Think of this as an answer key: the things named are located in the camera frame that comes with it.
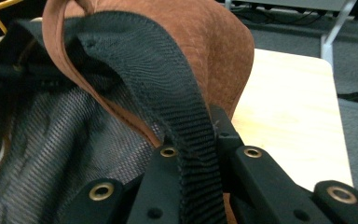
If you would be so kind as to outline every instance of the brass eyelet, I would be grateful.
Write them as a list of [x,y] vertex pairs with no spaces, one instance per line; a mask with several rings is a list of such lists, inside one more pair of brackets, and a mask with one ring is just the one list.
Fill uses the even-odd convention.
[[109,198],[114,191],[115,186],[113,184],[108,182],[100,183],[89,191],[89,198],[97,202],[102,201]]
[[163,157],[174,157],[177,155],[177,151],[173,147],[165,147],[159,153]]
[[354,194],[342,187],[332,186],[327,188],[327,193],[335,200],[341,203],[353,204],[357,203],[357,198]]
[[243,153],[251,158],[260,158],[263,155],[263,153],[256,148],[246,148]]

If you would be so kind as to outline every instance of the light wooden table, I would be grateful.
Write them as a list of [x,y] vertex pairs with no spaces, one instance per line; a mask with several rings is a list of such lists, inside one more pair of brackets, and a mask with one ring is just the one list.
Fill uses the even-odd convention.
[[232,122],[245,145],[265,149],[298,185],[352,185],[328,62],[257,49]]

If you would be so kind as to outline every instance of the backpack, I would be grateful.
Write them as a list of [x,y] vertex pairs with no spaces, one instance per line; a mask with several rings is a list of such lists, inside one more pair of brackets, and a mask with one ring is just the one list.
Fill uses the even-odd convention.
[[[97,202],[133,202],[155,152],[176,162],[173,219],[227,222],[209,108],[232,117],[253,57],[249,30],[212,0],[48,0],[42,22],[14,22],[0,42],[0,223],[102,223]],[[127,222],[131,203],[109,200],[107,220]]]

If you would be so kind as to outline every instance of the brown suede panel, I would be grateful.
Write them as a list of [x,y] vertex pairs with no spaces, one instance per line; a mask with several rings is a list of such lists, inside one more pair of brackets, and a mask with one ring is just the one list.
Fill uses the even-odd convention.
[[[222,106],[230,118],[251,73],[254,41],[249,30],[214,0],[89,0],[88,12],[129,11],[159,23],[188,59],[207,104]],[[65,17],[84,15],[68,5]]]

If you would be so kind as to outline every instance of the black nylon strap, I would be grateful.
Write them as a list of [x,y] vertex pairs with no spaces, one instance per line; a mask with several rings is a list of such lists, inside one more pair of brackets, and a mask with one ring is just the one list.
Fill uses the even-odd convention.
[[[40,26],[23,25],[40,42]],[[186,57],[170,35],[128,12],[101,12],[67,26],[66,35],[77,36],[90,57],[118,73],[137,105],[179,150],[181,221],[225,223],[213,125]]]

